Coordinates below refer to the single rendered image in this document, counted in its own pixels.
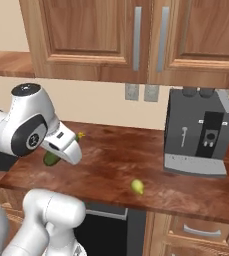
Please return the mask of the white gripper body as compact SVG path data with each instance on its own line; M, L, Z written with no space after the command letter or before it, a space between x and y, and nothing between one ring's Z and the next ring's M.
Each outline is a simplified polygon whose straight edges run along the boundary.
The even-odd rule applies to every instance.
M41 147L47 151L53 153L54 155L61 158L72 165L76 165L82 159L82 151L76 138L71 140L47 140L45 139Z

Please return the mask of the green cucumber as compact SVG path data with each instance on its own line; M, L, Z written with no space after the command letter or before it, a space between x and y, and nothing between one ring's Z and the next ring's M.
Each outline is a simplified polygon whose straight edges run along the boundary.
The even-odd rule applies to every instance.
M79 141L82 137L85 137L83 132L78 132L76 134L76 141ZM54 166L61 160L60 157L54 155L53 153L47 151L44 155L43 162L46 166Z

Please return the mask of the yellow-green lemon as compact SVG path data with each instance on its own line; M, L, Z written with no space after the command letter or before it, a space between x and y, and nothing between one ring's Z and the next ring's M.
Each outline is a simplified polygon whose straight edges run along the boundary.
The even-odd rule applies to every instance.
M131 182L131 189L136 192L137 194L142 195L144 193L144 184L139 179L134 179Z

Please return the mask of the wooden drawer front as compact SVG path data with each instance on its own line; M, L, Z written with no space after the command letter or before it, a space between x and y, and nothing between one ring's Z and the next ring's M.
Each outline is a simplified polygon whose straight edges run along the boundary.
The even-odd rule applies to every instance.
M202 230L202 231L217 231L221 230L222 235L220 237L204 237L193 235L183 231L183 225L186 224L190 228ZM179 235L188 238L202 239L216 243L226 243L229 237L229 224L205 221L194 218L173 216L170 222L169 231L174 235Z

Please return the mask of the wooden base cupboard front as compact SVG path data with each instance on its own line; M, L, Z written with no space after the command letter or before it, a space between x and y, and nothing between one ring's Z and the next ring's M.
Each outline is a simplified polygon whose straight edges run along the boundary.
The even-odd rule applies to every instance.
M24 213L20 205L11 201L3 202L1 207L5 210L9 221L7 242L10 242L22 225Z

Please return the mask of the black dishwasher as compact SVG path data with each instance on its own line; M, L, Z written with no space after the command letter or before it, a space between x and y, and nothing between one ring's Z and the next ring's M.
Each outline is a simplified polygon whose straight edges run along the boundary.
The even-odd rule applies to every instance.
M124 207L86 202L86 210L123 214ZM128 209L126 221L86 214L74 229L88 256L143 256L146 212Z

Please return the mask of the grey coffee machine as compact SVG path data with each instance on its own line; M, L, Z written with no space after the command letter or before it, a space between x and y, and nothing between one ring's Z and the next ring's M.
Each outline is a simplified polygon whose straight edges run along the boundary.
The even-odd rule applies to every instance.
M170 90L164 132L166 170L225 177L228 146L229 96L225 90Z

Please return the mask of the grey wall socket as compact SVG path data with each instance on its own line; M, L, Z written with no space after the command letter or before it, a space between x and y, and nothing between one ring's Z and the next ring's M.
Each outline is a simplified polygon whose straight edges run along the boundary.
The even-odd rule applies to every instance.
M144 100L146 102L157 102L159 95L159 86L146 84L144 89Z
M125 84L125 99L126 100L139 100L139 85L138 84Z

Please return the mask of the wooden wall shelf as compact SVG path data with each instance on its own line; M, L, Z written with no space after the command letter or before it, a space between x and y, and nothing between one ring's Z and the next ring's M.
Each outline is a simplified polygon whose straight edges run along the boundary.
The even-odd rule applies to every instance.
M0 51L0 76L34 78L30 53Z

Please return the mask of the wooden wall cupboard door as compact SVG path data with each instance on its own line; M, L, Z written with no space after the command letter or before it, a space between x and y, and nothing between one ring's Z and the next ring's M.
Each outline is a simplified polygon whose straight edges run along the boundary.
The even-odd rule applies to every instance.
M169 20L157 72L163 6ZM148 82L229 89L229 0L153 0Z
M147 81L152 0L19 0L38 78ZM134 8L142 7L139 71Z

